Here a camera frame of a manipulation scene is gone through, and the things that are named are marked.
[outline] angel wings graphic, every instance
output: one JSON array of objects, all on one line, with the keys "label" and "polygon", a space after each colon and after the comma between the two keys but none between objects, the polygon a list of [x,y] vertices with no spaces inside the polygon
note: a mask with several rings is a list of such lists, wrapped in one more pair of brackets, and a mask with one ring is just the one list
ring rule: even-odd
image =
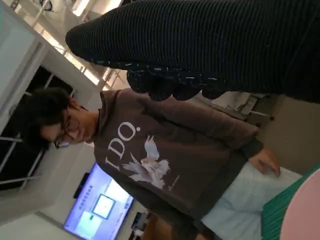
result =
[{"label": "angel wings graphic", "polygon": [[126,170],[135,172],[135,174],[130,176],[131,179],[137,182],[148,182],[162,189],[165,185],[163,176],[170,170],[169,162],[165,159],[160,160],[154,136],[147,137],[144,149],[146,151],[146,158],[141,159],[139,162],[131,153],[133,162],[123,164],[122,166]]}]

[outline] green striped object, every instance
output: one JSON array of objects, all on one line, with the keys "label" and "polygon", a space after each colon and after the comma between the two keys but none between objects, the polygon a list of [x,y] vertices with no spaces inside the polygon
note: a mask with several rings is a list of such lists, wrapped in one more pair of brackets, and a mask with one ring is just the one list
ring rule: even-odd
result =
[{"label": "green striped object", "polygon": [[318,169],[320,169],[320,165],[317,165],[314,169],[263,206],[261,214],[262,240],[280,239],[281,226],[292,198],[305,180]]}]

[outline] television screen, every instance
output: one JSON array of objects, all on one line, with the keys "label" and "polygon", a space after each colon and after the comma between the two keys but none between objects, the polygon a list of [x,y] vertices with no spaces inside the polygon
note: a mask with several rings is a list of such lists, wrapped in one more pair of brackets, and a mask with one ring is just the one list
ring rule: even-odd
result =
[{"label": "television screen", "polygon": [[133,200],[95,164],[64,229],[86,240],[115,240]]}]

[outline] brown sweatshirt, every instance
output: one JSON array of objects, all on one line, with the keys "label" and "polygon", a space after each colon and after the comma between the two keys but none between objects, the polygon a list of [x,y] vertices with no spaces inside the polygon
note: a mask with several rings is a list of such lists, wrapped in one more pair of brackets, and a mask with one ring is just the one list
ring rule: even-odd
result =
[{"label": "brown sweatshirt", "polygon": [[175,239],[206,234],[202,217],[262,148],[257,128],[172,98],[154,102],[131,89],[106,91],[101,99],[93,138],[98,165],[172,224]]}]

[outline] young man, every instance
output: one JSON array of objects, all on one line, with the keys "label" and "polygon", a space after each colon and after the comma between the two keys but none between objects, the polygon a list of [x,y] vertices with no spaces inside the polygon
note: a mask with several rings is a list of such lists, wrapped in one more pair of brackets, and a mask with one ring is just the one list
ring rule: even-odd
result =
[{"label": "young man", "polygon": [[60,88],[21,108],[21,137],[35,148],[94,142],[98,165],[174,226],[173,239],[259,240],[263,205],[299,175],[280,169],[257,128],[213,109],[131,89],[101,93],[90,112]]}]

